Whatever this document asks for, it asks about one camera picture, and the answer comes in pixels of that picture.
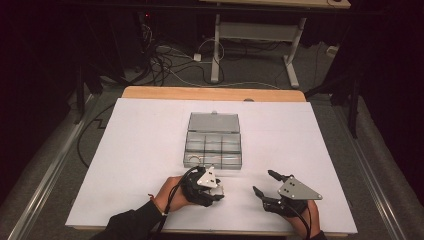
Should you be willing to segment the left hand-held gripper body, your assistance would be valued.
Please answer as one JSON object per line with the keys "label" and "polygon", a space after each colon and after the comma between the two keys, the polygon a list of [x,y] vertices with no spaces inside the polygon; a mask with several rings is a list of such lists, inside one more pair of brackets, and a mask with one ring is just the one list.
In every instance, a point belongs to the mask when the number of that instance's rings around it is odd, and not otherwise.
{"label": "left hand-held gripper body", "polygon": [[221,186],[216,184],[215,168],[197,166],[189,169],[182,178],[181,189],[185,198],[194,204],[209,207],[214,201],[208,199],[208,195],[215,195],[216,189]]}

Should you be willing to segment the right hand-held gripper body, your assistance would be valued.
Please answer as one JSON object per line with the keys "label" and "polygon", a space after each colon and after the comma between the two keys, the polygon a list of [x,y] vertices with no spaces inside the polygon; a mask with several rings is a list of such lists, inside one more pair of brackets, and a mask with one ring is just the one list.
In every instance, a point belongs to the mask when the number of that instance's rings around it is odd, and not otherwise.
{"label": "right hand-held gripper body", "polygon": [[322,200],[323,196],[311,189],[293,175],[282,175],[284,181],[277,190],[280,198],[266,197],[262,201],[266,212],[276,213],[283,217],[298,217],[308,206],[308,200]]}

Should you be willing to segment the clear plastic compartment box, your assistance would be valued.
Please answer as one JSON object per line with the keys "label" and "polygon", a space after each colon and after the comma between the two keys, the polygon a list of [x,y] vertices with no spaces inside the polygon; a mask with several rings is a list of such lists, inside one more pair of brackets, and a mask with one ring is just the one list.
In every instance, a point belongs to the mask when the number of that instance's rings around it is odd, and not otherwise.
{"label": "clear plastic compartment box", "polygon": [[[187,162],[187,155],[199,154],[202,164]],[[239,117],[230,113],[196,113],[190,115],[183,164],[214,166],[216,169],[240,170],[242,168],[242,144]]]}

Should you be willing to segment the person's right hand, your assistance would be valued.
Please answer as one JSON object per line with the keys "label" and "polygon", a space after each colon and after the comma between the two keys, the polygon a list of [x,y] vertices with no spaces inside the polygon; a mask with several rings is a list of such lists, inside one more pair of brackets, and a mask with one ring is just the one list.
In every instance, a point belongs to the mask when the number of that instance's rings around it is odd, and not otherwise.
{"label": "person's right hand", "polygon": [[310,240],[321,231],[318,207],[313,200],[307,203],[307,209],[299,217],[285,217],[302,240]]}

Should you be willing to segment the person's left hand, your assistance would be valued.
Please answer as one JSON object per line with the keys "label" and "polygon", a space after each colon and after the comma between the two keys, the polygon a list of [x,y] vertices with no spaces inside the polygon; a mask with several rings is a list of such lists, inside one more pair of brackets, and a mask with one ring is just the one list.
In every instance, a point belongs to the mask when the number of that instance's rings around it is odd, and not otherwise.
{"label": "person's left hand", "polygon": [[161,212],[175,212],[191,205],[191,202],[183,195],[182,190],[177,187],[180,180],[181,176],[168,177],[159,192],[152,198]]}

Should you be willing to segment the black stand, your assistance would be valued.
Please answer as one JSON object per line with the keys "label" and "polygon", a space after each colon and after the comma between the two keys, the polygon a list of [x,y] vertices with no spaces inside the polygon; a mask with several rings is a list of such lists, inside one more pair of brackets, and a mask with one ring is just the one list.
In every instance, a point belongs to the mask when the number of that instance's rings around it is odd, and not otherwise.
{"label": "black stand", "polygon": [[348,105],[347,127],[354,139],[357,138],[357,115],[360,81],[347,73],[325,80],[321,85],[304,93],[306,99],[316,94],[330,94],[332,105]]}
{"label": "black stand", "polygon": [[79,124],[85,115],[85,88],[88,88],[91,94],[101,94],[103,91],[97,69],[90,64],[79,64],[76,67],[76,124]]}

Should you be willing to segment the metal floor rail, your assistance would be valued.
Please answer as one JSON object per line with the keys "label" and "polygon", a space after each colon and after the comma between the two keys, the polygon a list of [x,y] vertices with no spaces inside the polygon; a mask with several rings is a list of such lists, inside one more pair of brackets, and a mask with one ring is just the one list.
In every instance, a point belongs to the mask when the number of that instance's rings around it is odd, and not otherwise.
{"label": "metal floor rail", "polygon": [[365,152],[363,151],[358,138],[353,137],[347,126],[347,118],[344,115],[344,110],[341,107],[334,107],[334,112],[337,116],[338,122],[341,124],[344,133],[349,139],[350,145],[354,149],[358,168],[364,178],[364,182],[367,185],[370,195],[372,196],[374,205],[378,210],[379,216],[382,219],[391,240],[406,240],[406,235],[401,229],[391,203],[386,194],[383,192],[383,189],[379,184],[376,175],[368,163],[368,159],[365,156]]}
{"label": "metal floor rail", "polygon": [[88,122],[89,115],[93,112],[100,95],[90,94],[84,103],[85,113],[80,117],[80,121],[74,124],[68,137],[59,148],[58,154],[53,158],[49,168],[37,186],[29,203],[25,207],[19,220],[11,231],[7,240],[26,240],[46,201],[48,200],[65,164],[71,147],[81,134],[84,126]]}

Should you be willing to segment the white desk frame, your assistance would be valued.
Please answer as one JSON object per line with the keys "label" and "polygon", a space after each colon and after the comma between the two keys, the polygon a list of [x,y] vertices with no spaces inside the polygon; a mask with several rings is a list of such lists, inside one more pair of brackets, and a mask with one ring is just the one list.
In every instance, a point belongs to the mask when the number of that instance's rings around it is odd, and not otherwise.
{"label": "white desk frame", "polygon": [[215,17],[214,50],[211,64],[211,81],[219,81],[220,59],[224,56],[224,47],[220,40],[242,39],[242,40],[266,40],[288,42],[291,44],[290,52],[283,56],[283,63],[290,85],[293,89],[299,88],[299,81],[293,66],[293,60],[304,30],[306,18],[300,18],[297,23],[292,24],[265,24],[246,22],[225,22],[219,14]]}

